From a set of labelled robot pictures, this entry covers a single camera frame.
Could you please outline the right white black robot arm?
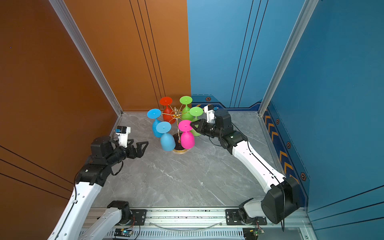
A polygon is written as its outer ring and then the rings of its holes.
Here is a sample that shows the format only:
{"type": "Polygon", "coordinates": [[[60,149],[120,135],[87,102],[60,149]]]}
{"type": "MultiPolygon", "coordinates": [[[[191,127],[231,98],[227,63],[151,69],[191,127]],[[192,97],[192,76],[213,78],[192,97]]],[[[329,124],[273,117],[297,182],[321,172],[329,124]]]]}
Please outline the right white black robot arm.
{"type": "Polygon", "coordinates": [[[250,144],[248,137],[232,122],[227,110],[209,110],[207,119],[190,123],[199,134],[218,138],[222,148],[237,158],[256,178],[265,192],[262,200],[251,198],[239,205],[241,221],[250,225],[257,217],[265,217],[285,228],[285,218],[298,210],[300,185],[274,169],[250,144]]]}

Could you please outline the magenta wine glass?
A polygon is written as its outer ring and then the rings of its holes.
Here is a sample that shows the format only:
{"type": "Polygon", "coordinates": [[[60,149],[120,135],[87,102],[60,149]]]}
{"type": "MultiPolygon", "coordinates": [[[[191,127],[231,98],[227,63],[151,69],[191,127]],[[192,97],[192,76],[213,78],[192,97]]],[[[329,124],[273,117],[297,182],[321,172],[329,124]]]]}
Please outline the magenta wine glass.
{"type": "Polygon", "coordinates": [[[179,130],[182,132],[180,137],[181,145],[184,149],[192,149],[195,146],[195,137],[191,130],[191,121],[183,120],[178,125],[179,130]]]}

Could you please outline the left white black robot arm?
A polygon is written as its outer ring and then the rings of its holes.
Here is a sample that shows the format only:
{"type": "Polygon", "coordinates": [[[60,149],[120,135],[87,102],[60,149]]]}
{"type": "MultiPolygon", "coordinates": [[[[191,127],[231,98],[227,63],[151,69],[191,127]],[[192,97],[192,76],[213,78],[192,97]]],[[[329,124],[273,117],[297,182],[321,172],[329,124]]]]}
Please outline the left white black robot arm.
{"type": "Polygon", "coordinates": [[[133,224],[134,217],[126,201],[112,201],[105,213],[83,234],[94,200],[109,176],[114,176],[112,167],[123,164],[125,159],[141,158],[148,142],[134,143],[128,140],[126,147],[119,145],[109,136],[94,139],[91,155],[74,179],[70,200],[58,223],[49,236],[50,240],[101,240],[117,224],[133,224]]]}

